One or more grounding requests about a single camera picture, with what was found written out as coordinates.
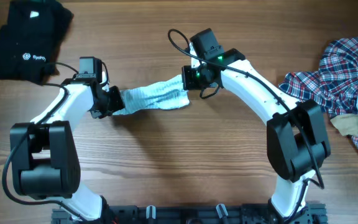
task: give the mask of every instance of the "wooden table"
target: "wooden table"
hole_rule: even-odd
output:
[[[63,5],[75,18],[58,61],[77,67],[80,56],[101,58],[121,89],[168,80],[190,64],[170,45],[171,28],[188,37],[212,28],[225,49],[240,50],[275,84],[288,72],[316,70],[329,41],[358,35],[358,1],[67,0]],[[8,8],[0,0],[0,26]],[[58,69],[50,82],[72,76]],[[8,200],[1,170],[11,126],[37,116],[57,93],[54,87],[0,81],[0,223],[50,221],[54,206]],[[82,180],[110,205],[267,202],[276,173],[267,160],[261,120],[226,90],[208,100],[192,91],[189,99],[180,110],[104,119],[87,114],[74,132]],[[358,154],[326,121],[332,149],[321,169],[326,190],[311,186],[307,199],[326,203],[330,223],[358,223]]]

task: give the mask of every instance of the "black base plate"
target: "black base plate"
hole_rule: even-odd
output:
[[[328,218],[324,204],[307,204],[305,212],[291,224],[327,224]],[[119,224],[146,224],[146,208],[136,206],[110,206],[118,216]],[[267,224],[267,204],[243,204],[226,207],[228,224]],[[215,207],[157,207],[154,224],[186,224],[188,220],[198,219],[202,224],[221,224]],[[53,210],[52,224],[72,224],[70,215],[64,210]]]

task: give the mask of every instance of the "plaid shirt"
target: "plaid shirt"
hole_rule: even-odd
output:
[[[358,114],[358,37],[332,41],[315,72],[291,72],[279,88],[301,101],[313,99],[331,118]],[[358,137],[352,136],[358,148]]]

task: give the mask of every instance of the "black garment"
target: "black garment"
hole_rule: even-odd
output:
[[[41,84],[54,71],[49,62],[73,14],[55,0],[12,1],[7,25],[0,29],[0,79]]]

